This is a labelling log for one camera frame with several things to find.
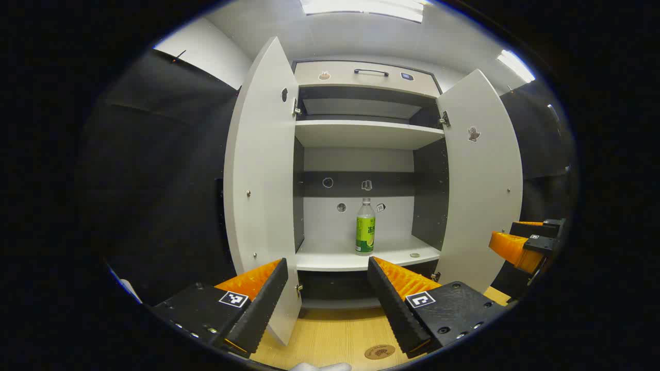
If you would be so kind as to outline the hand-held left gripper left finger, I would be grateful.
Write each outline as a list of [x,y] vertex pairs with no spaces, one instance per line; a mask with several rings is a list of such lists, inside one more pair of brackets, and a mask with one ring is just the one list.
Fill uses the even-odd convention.
[[192,284],[151,308],[168,326],[207,347],[249,358],[288,281],[281,258],[211,286]]

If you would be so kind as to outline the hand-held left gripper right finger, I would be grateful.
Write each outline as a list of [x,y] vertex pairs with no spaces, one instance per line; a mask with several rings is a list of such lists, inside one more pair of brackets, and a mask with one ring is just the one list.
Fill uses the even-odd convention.
[[440,285],[377,257],[369,258],[367,279],[399,348],[409,358],[478,333],[507,309],[464,282]]

